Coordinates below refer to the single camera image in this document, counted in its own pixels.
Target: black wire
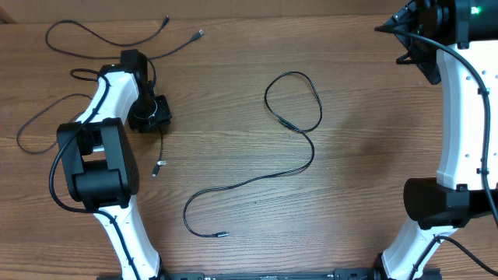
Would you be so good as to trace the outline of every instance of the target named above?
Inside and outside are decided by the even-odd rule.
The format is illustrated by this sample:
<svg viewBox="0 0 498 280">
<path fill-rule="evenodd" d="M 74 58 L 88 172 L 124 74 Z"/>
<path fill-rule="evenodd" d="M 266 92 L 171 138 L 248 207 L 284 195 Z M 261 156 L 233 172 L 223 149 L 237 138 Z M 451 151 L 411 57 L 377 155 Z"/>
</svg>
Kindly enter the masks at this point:
<svg viewBox="0 0 498 280">
<path fill-rule="evenodd" d="M 83 68 L 77 68 L 77 69 L 71 70 L 71 76 L 73 76 L 73 77 L 75 77 L 77 79 L 85 80 L 85 81 L 93 81 L 95 79 L 89 79 L 89 78 L 80 77 L 80 76 L 75 75 L 76 72 L 85 72 L 85 73 L 95 74 L 98 78 L 102 78 L 105 81 L 105 83 L 106 83 L 106 89 L 103 92 L 102 98 L 100 98 L 99 102 L 97 103 L 97 105 L 95 106 L 95 108 L 92 110 L 92 113 L 88 116 L 88 118 L 86 120 L 84 120 L 84 122 L 82 122 L 78 126 L 78 128 L 75 130 L 75 132 L 73 133 L 73 135 L 71 135 L 71 137 L 68 139 L 68 141 L 66 141 L 60 147 L 59 152 L 55 156 L 54 162 L 52 163 L 52 167 L 50 169 L 50 173 L 49 173 L 49 176 L 48 176 L 48 190 L 50 191 L 51 197 L 55 201 L 55 203 L 59 207 L 61 207 L 62 209 L 66 210 L 66 211 L 75 212 L 75 213 L 84 213 L 84 214 L 95 214 L 96 213 L 96 214 L 101 214 L 101 215 L 106 216 L 109 219 L 110 223 L 116 229 L 116 233 L 117 233 L 117 235 L 119 237 L 119 240 L 121 241 L 121 245 L 123 246 L 124 254 L 125 254 L 126 258 L 128 259 L 128 264 L 132 267 L 133 272 L 135 274 L 135 277 L 138 280 L 140 280 L 139 272 L 138 272 L 138 270 L 137 270 L 137 268 L 135 266 L 135 263 L 133 262 L 132 256 L 130 255 L 130 253 L 128 251 L 128 248 L 127 248 L 126 243 L 125 243 L 125 239 L 124 239 L 124 237 L 122 235 L 121 230 L 119 229 L 118 224 L 116 223 L 115 218 L 112 215 L 110 215 L 110 214 L 108 214 L 106 212 L 103 212 L 101 210 L 96 210 L 95 212 L 89 212 L 86 209 L 73 208 L 73 207 L 67 206 L 55 194 L 55 189 L 54 189 L 55 170 L 57 169 L 57 165 L 58 165 L 59 161 L 61 160 L 62 155 L 64 154 L 64 152 L 66 151 L 66 149 L 69 147 L 69 144 L 76 138 L 77 134 L 89 122 L 91 122 L 91 120 L 97 115 L 99 109 L 102 107 L 102 104 L 103 104 L 103 102 L 105 101 L 105 99 L 107 97 L 107 94 L 109 93 L 109 88 L 110 88 L 109 80 L 104 75 L 101 75 L 97 71 L 90 70 L 90 69 L 83 69 Z"/>
<path fill-rule="evenodd" d="M 467 250 L 467 248 L 463 247 L 457 240 L 454 240 L 453 238 L 450 238 L 448 236 L 438 236 L 438 240 L 446 240 L 453 245 L 455 245 L 458 249 L 460 249 L 462 252 L 464 252 L 468 257 L 470 257 L 476 264 L 478 264 L 481 268 L 483 268 L 485 271 L 489 272 L 492 275 L 495 275 L 498 277 L 498 271 L 495 271 L 491 269 L 489 266 L 485 265 L 481 260 L 479 260 L 478 257 L 476 257 L 471 251 Z"/>
<path fill-rule="evenodd" d="M 119 44 L 119 43 L 115 43 L 115 42 L 112 42 L 104 37 L 102 37 L 101 35 L 93 32 L 90 28 L 82 25 L 81 23 L 78 23 L 77 21 L 75 20 L 70 20 L 70 19 L 64 19 L 64 20 L 60 20 L 56 23 L 54 23 L 52 26 L 48 27 L 47 29 L 47 32 L 45 33 L 45 44 L 52 50 L 60 53 L 60 54 L 67 54 L 67 55 L 70 55 L 70 56 L 73 56 L 73 57 L 77 57 L 77 58 L 85 58 L 85 59 L 97 59 L 97 60 L 112 60 L 112 59 L 120 59 L 120 57 L 96 57 L 96 56 L 91 56 L 91 55 L 86 55 L 86 54 L 77 54 L 77 53 L 73 53 L 71 51 L 64 51 L 64 50 L 61 50 L 57 47 L 54 47 L 52 44 L 50 44 L 50 41 L 48 40 L 48 36 L 50 34 L 50 32 L 58 25 L 60 24 L 74 24 L 76 26 L 79 26 L 81 28 L 83 28 L 85 31 L 89 32 L 90 34 L 94 35 L 95 37 L 101 39 L 102 41 L 108 43 L 108 44 L 111 44 L 113 46 L 118 46 L 118 47 L 131 47 L 131 46 L 135 46 L 135 45 L 138 45 L 138 44 L 142 44 L 142 43 L 145 43 L 147 42 L 148 40 L 151 40 L 153 39 L 155 36 L 157 36 L 161 30 L 167 25 L 167 23 L 169 22 L 169 17 L 167 16 L 164 21 L 163 21 L 163 24 L 161 25 L 161 27 L 151 36 L 147 37 L 146 39 L 143 39 L 143 40 L 139 40 L 137 42 L 134 42 L 134 43 L 127 43 L 127 44 Z M 168 55 L 171 55 L 171 54 L 174 54 L 175 52 L 181 50 L 182 48 L 186 47 L 187 45 L 189 45 L 190 43 L 192 43 L 193 41 L 195 41 L 197 39 L 195 39 L 194 37 L 192 37 L 190 40 L 188 40 L 187 42 L 183 43 L 181 46 L 173 49 L 172 51 L 168 51 L 167 53 L 165 54 L 160 54 L 160 55 L 157 55 L 155 57 L 151 57 L 151 58 L 148 58 L 147 61 L 150 63 L 150 66 L 153 70 L 153 82 L 152 82 L 152 88 L 154 88 L 154 86 L 156 85 L 156 68 L 154 67 L 154 64 L 152 62 L 152 60 L 154 59 L 158 59 L 158 58 L 164 58 Z"/>
<path fill-rule="evenodd" d="M 158 162 L 163 160 L 163 139 L 164 139 L 164 132 L 161 127 L 159 127 L 159 133 L 161 134 L 161 149 L 159 150 L 159 158 L 157 159 Z"/>
<path fill-rule="evenodd" d="M 471 251 L 469 251 L 467 248 L 465 248 L 463 245 L 461 245 L 457 240 L 454 240 L 453 238 L 449 236 L 435 236 L 429 243 L 429 245 L 426 247 L 426 249 L 423 251 L 422 255 L 419 257 L 418 261 L 413 265 L 413 269 L 410 272 L 410 275 L 408 277 L 408 280 L 413 280 L 413 277 L 415 276 L 415 273 L 419 270 L 420 264 L 423 262 L 423 260 L 427 257 L 429 252 L 433 249 L 434 245 L 436 242 L 440 243 L 441 240 L 446 240 L 452 244 L 454 244 L 458 249 L 460 249 L 462 252 L 464 252 L 468 257 L 470 257 L 476 264 L 478 264 L 482 269 L 485 271 L 489 272 L 491 275 L 494 275 L 498 277 L 498 271 L 493 270 L 489 266 L 485 265 L 481 260 L 479 260 L 478 257 L 476 257 Z"/>
<path fill-rule="evenodd" d="M 313 93 L 314 93 L 314 95 L 315 95 L 315 97 L 317 99 L 318 106 L 320 107 L 320 118 L 318 119 L 318 122 L 312 128 L 299 129 L 297 126 L 295 126 L 294 124 L 291 124 L 289 121 L 287 121 L 283 117 L 280 117 L 275 111 L 272 110 L 272 108 L 268 104 L 268 98 L 267 98 L 268 97 L 268 91 L 273 86 L 273 84 L 275 82 L 277 82 L 279 79 L 281 79 L 282 77 L 287 76 L 287 75 L 291 75 L 291 74 L 302 75 L 304 78 L 306 78 L 307 81 L 310 83 L 311 88 L 313 89 Z M 274 173 L 274 174 L 269 174 L 269 175 L 255 177 L 255 178 L 252 178 L 250 180 L 246 180 L 246 181 L 244 181 L 242 183 L 234 184 L 234 185 L 228 186 L 228 187 L 214 187 L 214 188 L 209 188 L 209 189 L 205 189 L 205 190 L 202 190 L 202 191 L 198 191 L 197 193 L 195 193 L 194 195 L 192 195 L 188 199 L 187 203 L 185 204 L 184 212 L 183 212 L 184 224 L 185 224 L 185 226 L 187 227 L 187 229 L 188 229 L 188 231 L 190 233 L 192 233 L 192 234 L 194 234 L 196 236 L 199 236 L 199 237 L 206 237 L 206 238 L 211 238 L 211 237 L 225 237 L 225 236 L 229 235 L 228 232 L 221 232 L 221 233 L 215 233 L 215 234 L 199 234 L 199 233 L 196 233 L 194 230 L 192 230 L 190 228 L 190 226 L 187 223 L 186 213 L 187 213 L 188 206 L 190 205 L 190 203 L 196 197 L 198 197 L 198 196 L 200 196 L 202 194 L 213 192 L 213 191 L 233 190 L 234 188 L 244 186 L 245 184 L 249 184 L 250 182 L 254 182 L 256 180 L 268 179 L 268 178 L 275 178 L 275 177 L 279 177 L 279 176 L 282 176 L 282 175 L 286 175 L 286 174 L 290 174 L 290 173 L 295 173 L 295 172 L 298 172 L 298 171 L 301 171 L 301 170 L 305 170 L 313 162 L 313 159 L 314 159 L 314 145 L 313 145 L 313 142 L 311 141 L 311 139 L 306 135 L 306 132 L 313 131 L 321 123 L 321 119 L 323 117 L 323 109 L 322 109 L 322 106 L 321 106 L 321 101 L 320 101 L 320 97 L 318 95 L 317 89 L 314 87 L 314 84 L 311 81 L 311 79 L 307 75 L 303 74 L 302 72 L 285 72 L 285 73 L 281 74 L 280 76 L 278 76 L 276 79 L 274 79 L 273 82 L 271 82 L 270 85 L 266 88 L 266 90 L 265 90 L 265 98 L 264 99 L 265 99 L 265 105 L 266 105 L 266 107 L 268 108 L 268 110 L 274 116 L 276 116 L 279 119 L 280 124 L 282 124 L 284 127 L 288 128 L 290 130 L 293 130 L 293 131 L 295 131 L 297 133 L 300 133 L 306 140 L 308 140 L 308 142 L 310 143 L 310 147 L 311 147 L 311 158 L 310 158 L 310 160 L 306 164 L 304 164 L 303 166 L 297 167 L 297 168 L 292 169 L 292 170 L 288 170 L 288 171 L 278 172 L 278 173 Z"/>
<path fill-rule="evenodd" d="M 40 154 L 43 154 L 43 153 L 46 153 L 48 151 L 50 151 L 50 149 L 54 148 L 55 145 L 57 145 L 57 140 L 52 144 L 50 145 L 48 148 L 46 149 L 43 149 L 43 150 L 40 150 L 40 151 L 30 151 L 29 149 L 26 149 L 24 148 L 21 143 L 20 143 L 20 138 L 21 138 L 21 135 L 23 134 L 23 131 L 24 129 L 27 128 L 28 125 L 30 125 L 33 121 L 35 121 L 39 116 L 41 116 L 42 114 L 45 114 L 48 110 L 50 110 L 53 106 L 59 104 L 61 101 L 63 100 L 67 100 L 68 98 L 70 97 L 74 97 L 74 96 L 82 96 L 82 97 L 86 97 L 88 99 L 92 99 L 92 97 L 86 95 L 86 94 L 82 94 L 82 93 L 73 93 L 73 94 L 69 94 L 67 96 L 64 96 L 62 97 L 61 99 L 59 100 L 56 100 L 55 102 L 53 102 L 52 104 L 50 104 L 47 108 L 43 109 L 40 113 L 37 113 L 35 114 L 32 118 L 30 118 L 25 124 L 23 124 L 23 126 L 21 126 L 21 128 L 17 131 L 17 136 L 16 136 L 16 142 L 17 142 L 17 146 L 23 150 L 24 152 L 30 154 L 30 155 L 40 155 Z M 83 112 L 80 112 L 78 113 L 77 115 L 75 115 L 74 117 L 71 118 L 71 120 L 69 120 L 69 122 L 72 122 L 74 121 L 80 114 L 82 114 Z"/>
<path fill-rule="evenodd" d="M 52 26 L 48 27 L 47 29 L 47 32 L 45 33 L 45 43 L 47 44 L 47 46 L 49 48 L 51 48 L 52 50 L 54 51 L 57 51 L 58 53 L 61 53 L 61 54 L 67 54 L 67 55 L 71 55 L 71 56 L 74 56 L 74 57 L 77 57 L 77 58 L 86 58 L 86 59 L 119 59 L 119 57 L 94 57 L 94 56 L 89 56 L 89 55 L 85 55 L 85 54 L 76 54 L 76 53 L 73 53 L 73 52 L 70 52 L 70 51 L 64 51 L 64 50 L 61 50 L 59 48 L 56 48 L 54 46 L 52 46 L 52 44 L 50 44 L 50 42 L 48 41 L 48 35 L 50 34 L 50 32 L 58 25 L 60 24 L 66 24 L 66 23 L 69 23 L 69 24 L 74 24 L 76 26 L 79 26 L 81 28 L 83 28 L 85 31 L 87 31 L 88 33 L 94 35 L 95 37 L 101 39 L 102 41 L 108 43 L 108 44 L 111 44 L 113 46 L 117 46 L 117 47 L 132 47 L 132 46 L 135 46 L 135 45 L 138 45 L 138 44 L 142 44 L 142 43 L 145 43 L 146 41 L 148 40 L 151 40 L 153 39 L 157 34 L 159 34 L 161 32 L 161 30 L 167 25 L 169 21 L 169 17 L 166 17 L 163 21 L 163 24 L 161 24 L 161 27 L 151 36 L 147 37 L 146 39 L 143 39 L 143 40 L 139 40 L 137 42 L 134 42 L 134 43 L 127 43 L 127 44 L 119 44 L 119 43 L 115 43 L 115 42 L 112 42 L 104 37 L 102 37 L 101 35 L 93 32 L 90 28 L 82 25 L 81 23 L 78 23 L 77 21 L 75 20 L 70 20 L 70 19 L 64 19 L 64 20 L 60 20 L 56 23 L 54 23 Z"/>
<path fill-rule="evenodd" d="M 496 210 L 495 202 L 493 200 L 493 196 L 491 195 L 491 190 L 489 189 L 489 182 L 488 182 L 488 151 L 489 151 L 489 132 L 490 132 L 490 122 L 491 122 L 491 108 L 489 105 L 489 91 L 486 88 L 486 85 L 484 84 L 484 81 L 482 80 L 481 76 L 479 73 L 475 70 L 475 68 L 465 59 L 463 58 L 458 52 L 453 51 L 449 47 L 444 46 L 443 44 L 440 44 L 436 42 L 435 40 L 431 40 L 429 38 L 422 37 L 420 35 L 414 34 L 414 33 L 409 33 L 401 30 L 396 30 L 393 28 L 390 28 L 389 26 L 378 26 L 375 27 L 375 31 L 379 32 L 384 32 L 384 33 L 392 33 L 392 34 L 397 34 L 397 35 L 402 35 L 402 36 L 407 36 L 415 40 L 420 40 L 424 43 L 430 44 L 457 59 L 459 62 L 461 62 L 467 70 L 472 74 L 474 77 L 475 81 L 479 85 L 479 94 L 482 96 L 482 102 L 484 105 L 484 135 L 483 135 L 483 140 L 482 140 L 482 157 L 481 157 L 481 181 L 482 181 L 482 186 L 484 187 L 484 191 L 486 193 L 486 198 L 488 199 L 489 207 L 491 208 L 491 212 L 493 214 L 493 218 L 495 220 L 496 226 L 498 227 L 498 211 Z"/>
</svg>

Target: wooden table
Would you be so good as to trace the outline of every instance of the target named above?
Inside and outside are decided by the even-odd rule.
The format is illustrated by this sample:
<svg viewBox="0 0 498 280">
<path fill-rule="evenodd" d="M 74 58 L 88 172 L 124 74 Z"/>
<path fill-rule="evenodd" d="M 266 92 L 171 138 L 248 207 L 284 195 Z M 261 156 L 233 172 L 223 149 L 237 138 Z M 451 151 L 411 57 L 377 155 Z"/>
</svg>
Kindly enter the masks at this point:
<svg viewBox="0 0 498 280">
<path fill-rule="evenodd" d="M 172 272 L 329 271 L 368 267 L 393 241 L 406 219 L 402 190 L 410 177 L 433 177 L 442 142 L 440 86 L 416 67 L 397 66 L 404 49 L 375 33 L 388 16 L 283 19 L 174 20 L 150 42 L 147 55 L 168 51 L 199 29 L 205 36 L 156 61 L 156 90 L 165 94 L 174 122 L 164 139 L 168 165 L 151 171 L 157 134 L 128 129 L 141 173 L 139 207 L 149 238 Z M 155 31 L 160 21 L 91 23 L 110 40 L 129 42 Z M 96 85 L 71 78 L 72 68 L 98 70 L 115 61 L 90 61 L 51 51 L 48 25 L 0 26 L 0 278 L 94 279 L 120 267 L 101 225 L 90 215 L 61 210 L 47 189 L 55 149 L 30 156 L 16 145 L 19 127 L 70 93 Z M 60 26 L 53 44 L 81 54 L 118 55 L 74 26 Z M 304 164 L 310 148 L 283 128 L 263 104 L 266 86 L 286 71 L 314 81 L 324 107 L 309 136 L 313 164 L 294 176 L 261 180 L 234 191 L 207 194 L 188 211 L 201 239 L 184 227 L 184 203 L 196 191 L 234 184 Z M 286 77 L 270 92 L 272 106 L 302 128 L 317 120 L 308 84 Z M 66 100 L 25 131 L 21 142 L 42 149 L 60 123 L 88 101 Z M 67 193 L 62 168 L 56 190 Z M 471 221 L 454 237 L 487 264 L 498 261 L 490 217 Z M 430 267 L 447 278 L 489 278 L 445 243 Z"/>
</svg>

